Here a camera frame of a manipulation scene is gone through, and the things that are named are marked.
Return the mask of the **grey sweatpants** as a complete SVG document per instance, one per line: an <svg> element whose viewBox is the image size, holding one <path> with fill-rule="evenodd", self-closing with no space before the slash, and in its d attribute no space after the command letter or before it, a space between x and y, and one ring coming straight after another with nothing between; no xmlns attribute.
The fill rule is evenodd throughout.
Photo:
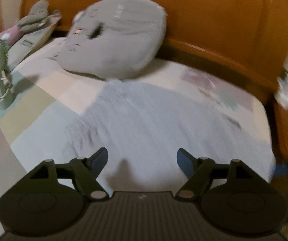
<svg viewBox="0 0 288 241"><path fill-rule="evenodd" d="M232 118L147 83L110 81L67 126L66 136L67 159L107 149L99 181L116 191L176 192L186 182L177 165L181 148L222 164L240 159L266 181L275 166L270 144L254 139Z"/></svg>

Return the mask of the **patchwork bed sheet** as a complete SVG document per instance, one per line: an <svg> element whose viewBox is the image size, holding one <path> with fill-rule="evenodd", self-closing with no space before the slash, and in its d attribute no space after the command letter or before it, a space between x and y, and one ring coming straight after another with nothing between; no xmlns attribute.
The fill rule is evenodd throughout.
<svg viewBox="0 0 288 241"><path fill-rule="evenodd" d="M59 67L56 54L64 45L57 38L11 72L15 100L0 110L0 197L27 171L45 159L65 163L62 154L66 126L92 104L104 81L76 75ZM262 103L246 91L197 67L155 59L139 81L181 93L217 109L253 138L271 144ZM3 228L0 224L0 236Z"/></svg>

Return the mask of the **grey plush cushion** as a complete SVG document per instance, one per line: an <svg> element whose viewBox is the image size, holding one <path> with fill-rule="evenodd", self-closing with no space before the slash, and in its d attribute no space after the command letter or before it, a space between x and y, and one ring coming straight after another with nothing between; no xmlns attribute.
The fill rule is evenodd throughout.
<svg viewBox="0 0 288 241"><path fill-rule="evenodd" d="M101 79L136 76L160 49L166 17L151 0L101 0L75 15L57 62Z"/></svg>

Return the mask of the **wooden headboard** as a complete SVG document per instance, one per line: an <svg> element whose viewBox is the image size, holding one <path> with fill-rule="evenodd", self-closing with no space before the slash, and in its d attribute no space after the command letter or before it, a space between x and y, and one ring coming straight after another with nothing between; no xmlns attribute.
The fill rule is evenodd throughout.
<svg viewBox="0 0 288 241"><path fill-rule="evenodd" d="M39 0L22 0L25 16ZM47 0L62 13L58 31L101 0ZM261 102L277 90L288 56L288 0L152 0L166 10L159 56L199 68L245 89Z"/></svg>

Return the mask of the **grey plush toy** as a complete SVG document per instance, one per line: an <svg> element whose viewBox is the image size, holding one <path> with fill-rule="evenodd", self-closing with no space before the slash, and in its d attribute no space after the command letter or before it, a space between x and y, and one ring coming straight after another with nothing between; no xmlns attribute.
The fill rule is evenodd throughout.
<svg viewBox="0 0 288 241"><path fill-rule="evenodd" d="M55 10L52 14L48 13L48 1L40 0L30 9L27 16L24 16L17 23L20 33L26 34L34 32L46 26L53 18L61 18L61 13Z"/></svg>

